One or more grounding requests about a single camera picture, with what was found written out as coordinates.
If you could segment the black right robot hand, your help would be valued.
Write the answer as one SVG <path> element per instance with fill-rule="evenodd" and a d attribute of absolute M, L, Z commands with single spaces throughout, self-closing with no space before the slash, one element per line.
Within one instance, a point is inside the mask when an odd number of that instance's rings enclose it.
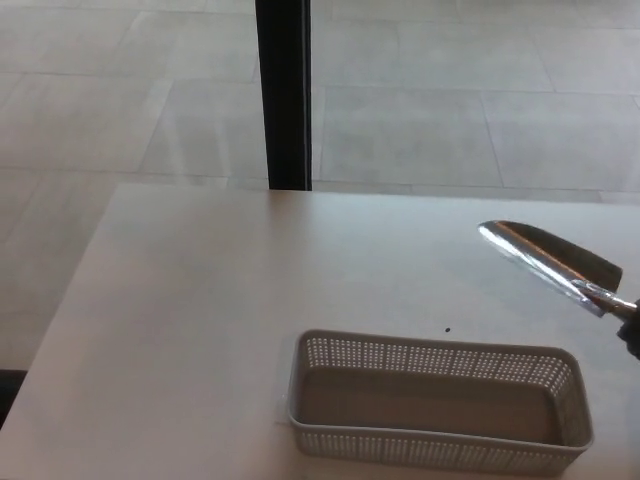
<path fill-rule="evenodd" d="M 640 359 L 640 331 L 639 331 L 639 302 L 636 302 L 635 312 L 623 321 L 617 332 L 618 337 L 625 343 L 627 351 L 637 360 Z"/>

